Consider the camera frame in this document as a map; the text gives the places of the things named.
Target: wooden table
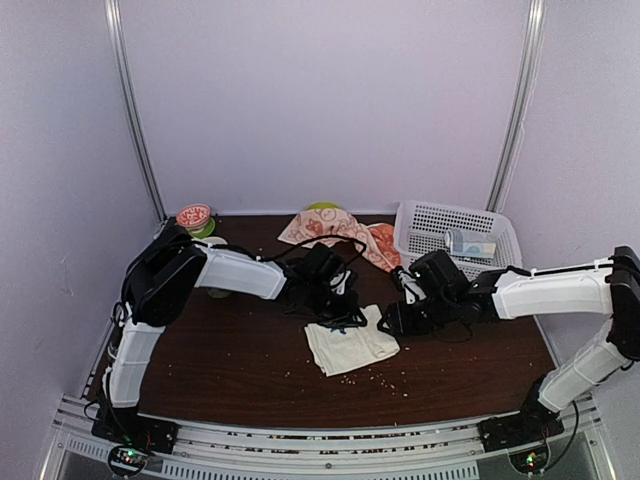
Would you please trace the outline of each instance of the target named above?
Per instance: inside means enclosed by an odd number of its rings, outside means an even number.
[[[225,217],[216,233],[229,243],[273,254],[291,217]],[[360,217],[364,223],[393,222]],[[353,247],[341,245],[348,257]],[[365,260],[353,269],[361,305],[381,310],[399,293]],[[400,339],[393,358],[326,378],[314,364],[308,318],[241,294],[213,299],[196,290],[182,317],[160,338],[143,382],[142,413],[226,424],[345,428],[407,425],[517,409],[531,383],[553,368],[531,318]]]

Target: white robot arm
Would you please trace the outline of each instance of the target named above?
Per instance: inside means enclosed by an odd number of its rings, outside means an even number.
[[[473,282],[444,251],[394,272],[406,301],[391,305],[378,327],[392,335],[427,334],[460,321],[568,312],[611,315],[611,320],[569,361],[534,383],[521,411],[479,424],[485,450],[537,441],[559,433],[558,413],[621,367],[640,360],[640,261],[629,247],[612,257],[551,270],[507,268]]]
[[[344,260],[321,243],[301,258],[279,261],[254,257],[240,247],[202,244],[181,228],[168,228],[127,270],[114,311],[117,335],[108,349],[110,364],[102,377],[93,434],[171,451],[175,424],[139,417],[137,407],[155,345],[180,316],[194,288],[299,305],[310,310],[318,323],[342,328],[366,325],[358,296],[351,289],[355,280]]]

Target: white basket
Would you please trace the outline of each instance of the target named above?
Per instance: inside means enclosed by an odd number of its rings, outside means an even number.
[[[393,233],[393,245],[408,268],[415,260],[433,250],[447,250],[444,232],[461,228],[489,233],[497,238],[496,254],[492,259],[451,257],[469,280],[481,272],[509,265],[522,266],[522,254],[516,232],[509,219],[497,213],[470,208],[405,201],[400,203]]]

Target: floral towel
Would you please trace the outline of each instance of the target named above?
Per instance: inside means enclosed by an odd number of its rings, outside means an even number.
[[[367,244],[364,258],[376,267],[390,272],[401,264],[400,254],[393,247],[393,226],[386,223],[363,225],[339,208],[323,208],[300,212],[278,237],[286,243],[299,243],[322,235],[342,235]],[[333,246],[340,240],[320,240]]]

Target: round container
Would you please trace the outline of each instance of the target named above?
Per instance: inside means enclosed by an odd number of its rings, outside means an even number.
[[[176,222],[194,238],[206,238],[213,233],[216,222],[211,218],[211,208],[204,204],[194,204],[183,208]]]

